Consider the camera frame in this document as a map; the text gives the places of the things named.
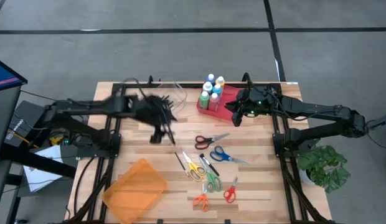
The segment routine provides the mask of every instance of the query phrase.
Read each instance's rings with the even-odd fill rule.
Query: orange plastic basket
[[[140,159],[102,196],[104,203],[121,223],[141,217],[167,189],[167,182],[146,159]]]

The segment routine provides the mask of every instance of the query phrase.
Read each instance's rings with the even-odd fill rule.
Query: wooden table
[[[96,88],[95,100],[102,100],[111,93],[112,82],[99,82]],[[301,99],[299,86],[296,83],[281,83],[283,94]],[[162,95],[164,89],[146,88],[145,93]],[[237,199],[234,203],[227,203],[223,192],[208,193],[211,203],[210,211],[204,213],[193,207],[192,200],[200,194],[201,182],[194,182],[187,178],[174,152],[176,151],[185,163],[179,148],[172,147],[167,139],[161,145],[150,145],[149,138],[153,127],[138,123],[132,119],[121,122],[120,133],[122,145],[120,154],[115,159],[112,182],[124,174],[138,159],[145,158],[168,182],[168,189],[162,197],[140,218],[138,223],[156,223],[158,218],[165,223],[223,223],[231,219],[232,223],[289,223],[286,195],[283,187],[280,162],[275,156],[271,135],[273,125],[270,116],[243,118],[240,127],[236,128],[232,122],[200,114],[195,105],[200,89],[185,89],[187,99],[185,107],[175,114],[178,123],[171,128],[175,132],[177,146],[183,148],[192,160],[198,164],[199,154],[209,157],[212,147],[204,151],[194,148],[194,138],[200,134],[213,136],[230,133],[217,144],[233,157],[243,159],[250,165],[231,162],[215,162],[210,158],[214,167],[220,173],[224,190],[228,189],[234,178],[238,177]],[[137,89],[130,89],[127,93],[138,93]],[[94,128],[105,126],[105,116],[90,116],[89,125]],[[308,128],[307,121],[289,120],[291,128]],[[89,159],[82,159],[78,163],[75,180],[80,177],[82,169]],[[78,208],[82,206],[92,192],[93,180],[98,159],[95,159],[83,176],[78,192]],[[68,208],[73,213],[74,193],[77,181],[74,182]],[[317,186],[303,184],[303,191],[315,208],[327,219],[331,219],[326,194]],[[298,199],[293,193],[297,218],[300,218]],[[98,219],[101,205],[101,194],[96,201],[95,219]],[[116,217],[108,211],[107,223],[118,223]]]

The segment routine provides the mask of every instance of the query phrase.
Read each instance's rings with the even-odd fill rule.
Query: green paint bottle
[[[210,100],[210,95],[208,94],[207,91],[203,91],[200,94],[200,100],[199,100],[200,107],[203,109],[207,109],[209,100]]]

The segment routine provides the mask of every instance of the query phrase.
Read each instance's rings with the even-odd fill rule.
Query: potted plant
[[[313,150],[298,158],[300,178],[307,184],[316,184],[324,188],[327,193],[339,189],[351,176],[343,168],[347,159],[328,146],[315,147]]]

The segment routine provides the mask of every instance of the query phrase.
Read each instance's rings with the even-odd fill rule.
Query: yellow-handled scissors
[[[202,176],[205,175],[206,171],[203,167],[196,165],[192,162],[189,156],[187,156],[186,152],[182,150],[183,156],[185,157],[186,162],[189,164],[189,173],[191,177],[195,181],[200,181]]]

